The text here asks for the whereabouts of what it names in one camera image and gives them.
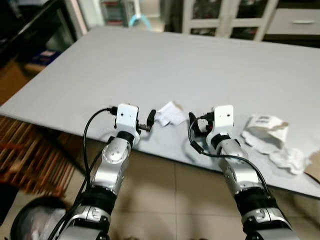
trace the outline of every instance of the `gray table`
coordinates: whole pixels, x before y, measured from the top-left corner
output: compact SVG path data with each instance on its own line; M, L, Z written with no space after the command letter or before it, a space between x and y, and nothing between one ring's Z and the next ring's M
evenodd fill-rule
M90 31L0 108L1 114L82 135L98 109L119 103L139 106L145 122L151 109L174 100L187 115L232 104L238 137L251 114L290 123L288 147L306 155L320 147L320 50L116 27ZM114 118L101 114L88 137L106 141ZM189 145L188 123L143 133L137 150L220 171L214 160ZM320 198L320 185L294 176L245 146L271 186Z

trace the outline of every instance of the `drawer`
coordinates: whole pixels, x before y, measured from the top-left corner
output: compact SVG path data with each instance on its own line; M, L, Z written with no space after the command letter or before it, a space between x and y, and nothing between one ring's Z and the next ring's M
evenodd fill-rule
M278 8L266 34L320 35L320 9Z

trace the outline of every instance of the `wooden pallet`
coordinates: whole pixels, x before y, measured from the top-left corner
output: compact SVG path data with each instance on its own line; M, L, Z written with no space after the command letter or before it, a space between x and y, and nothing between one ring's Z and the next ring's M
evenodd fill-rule
M80 149L79 137L61 133L58 141ZM64 196L75 168L37 129L0 117L0 182L28 193Z

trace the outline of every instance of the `drawer handle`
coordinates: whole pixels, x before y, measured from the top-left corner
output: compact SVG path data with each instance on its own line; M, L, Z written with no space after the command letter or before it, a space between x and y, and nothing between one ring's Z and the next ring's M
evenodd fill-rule
M292 22L293 24L314 24L314 20L295 20Z

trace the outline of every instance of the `crumpled paper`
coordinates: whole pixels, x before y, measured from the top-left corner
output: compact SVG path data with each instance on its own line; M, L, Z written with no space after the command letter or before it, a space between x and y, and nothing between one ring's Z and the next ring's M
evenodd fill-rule
M187 120L184 113L173 101L168 102L160 110L158 110L154 116L154 119L158 121L162 127L170 123L177 126Z
M288 130L289 123L276 116L253 115L241 135L248 145L268 155L278 168L297 175L311 162L301 150L285 146Z

